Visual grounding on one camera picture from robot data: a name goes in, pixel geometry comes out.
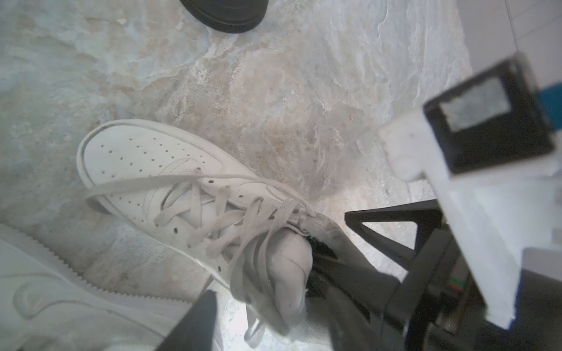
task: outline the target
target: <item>white sneaker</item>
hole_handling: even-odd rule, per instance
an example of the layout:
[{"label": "white sneaker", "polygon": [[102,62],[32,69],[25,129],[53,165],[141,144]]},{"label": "white sneaker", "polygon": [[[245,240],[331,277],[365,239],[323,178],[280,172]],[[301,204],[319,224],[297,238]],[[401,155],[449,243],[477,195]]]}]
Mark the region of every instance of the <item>white sneaker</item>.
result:
[{"label": "white sneaker", "polygon": [[[0,350],[153,350],[190,306],[97,289],[0,225]],[[214,348],[222,350],[219,334]]]},{"label": "white sneaker", "polygon": [[80,143],[76,162],[91,207],[195,260],[251,306],[260,320],[253,327],[248,314],[244,338],[251,346],[261,338],[262,321],[286,336],[305,317],[312,254],[304,236],[327,243],[344,261],[359,252],[293,189],[257,177],[175,127],[103,124]]}]

